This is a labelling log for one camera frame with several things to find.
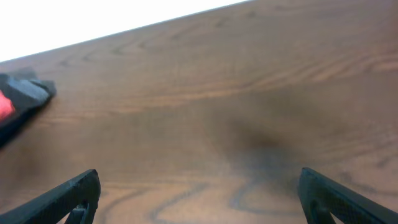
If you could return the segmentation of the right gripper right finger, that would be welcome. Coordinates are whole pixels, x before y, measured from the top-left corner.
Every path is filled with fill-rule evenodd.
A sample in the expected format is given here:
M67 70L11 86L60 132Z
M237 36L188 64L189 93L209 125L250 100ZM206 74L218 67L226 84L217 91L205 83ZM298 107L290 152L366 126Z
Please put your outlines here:
M308 223L395 224L397 213L363 197L317 171L304 167L298 196Z

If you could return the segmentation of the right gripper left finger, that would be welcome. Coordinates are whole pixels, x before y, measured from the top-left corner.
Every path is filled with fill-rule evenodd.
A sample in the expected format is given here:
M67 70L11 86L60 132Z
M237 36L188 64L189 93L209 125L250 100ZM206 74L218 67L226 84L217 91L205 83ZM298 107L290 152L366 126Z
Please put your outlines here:
M1 215L1 223L92 223L101 194L94 169L64 182L33 200Z

